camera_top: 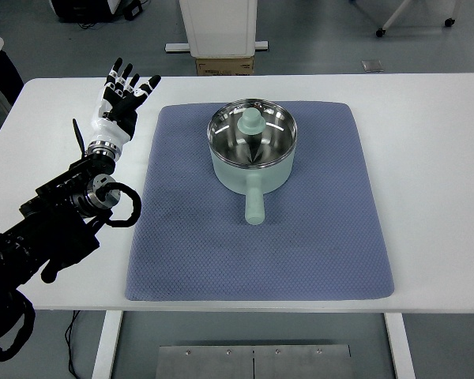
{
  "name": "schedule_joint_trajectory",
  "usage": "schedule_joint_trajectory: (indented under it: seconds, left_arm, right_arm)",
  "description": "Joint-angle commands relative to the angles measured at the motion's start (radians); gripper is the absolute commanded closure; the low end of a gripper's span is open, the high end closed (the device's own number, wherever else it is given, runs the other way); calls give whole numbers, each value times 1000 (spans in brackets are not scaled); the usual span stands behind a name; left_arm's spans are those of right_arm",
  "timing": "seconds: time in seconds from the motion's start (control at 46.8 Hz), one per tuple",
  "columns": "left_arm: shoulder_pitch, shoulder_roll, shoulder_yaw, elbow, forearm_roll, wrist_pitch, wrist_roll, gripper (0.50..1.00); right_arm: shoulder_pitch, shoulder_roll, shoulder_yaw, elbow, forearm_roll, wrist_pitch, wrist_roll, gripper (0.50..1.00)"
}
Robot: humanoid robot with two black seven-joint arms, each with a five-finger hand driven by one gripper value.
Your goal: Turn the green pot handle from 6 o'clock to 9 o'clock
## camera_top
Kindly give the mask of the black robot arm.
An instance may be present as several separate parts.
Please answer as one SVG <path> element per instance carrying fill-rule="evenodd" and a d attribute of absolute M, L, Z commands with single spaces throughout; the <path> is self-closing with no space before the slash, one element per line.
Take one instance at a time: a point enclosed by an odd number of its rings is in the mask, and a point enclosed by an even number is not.
<path fill-rule="evenodd" d="M 0 234 L 0 362 L 19 352 L 34 327 L 34 307 L 18 287 L 37 272 L 43 282 L 54 282 L 59 271 L 99 248 L 102 226 L 138 221 L 141 198 L 111 177 L 114 169 L 110 154 L 82 151 L 20 207 L 24 219 Z"/>

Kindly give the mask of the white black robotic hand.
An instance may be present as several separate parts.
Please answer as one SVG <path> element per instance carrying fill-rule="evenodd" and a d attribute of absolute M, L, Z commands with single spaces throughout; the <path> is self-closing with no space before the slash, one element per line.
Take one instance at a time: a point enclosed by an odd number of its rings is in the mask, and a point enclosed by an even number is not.
<path fill-rule="evenodd" d="M 124 66 L 121 58 L 112 65 L 92 116 L 93 135 L 88 143 L 89 154 L 104 154 L 118 159 L 124 144 L 132 140 L 137 109 L 161 81 L 161 76 L 155 75 L 138 84 L 140 76 L 133 75 L 132 69 L 133 65 Z"/>

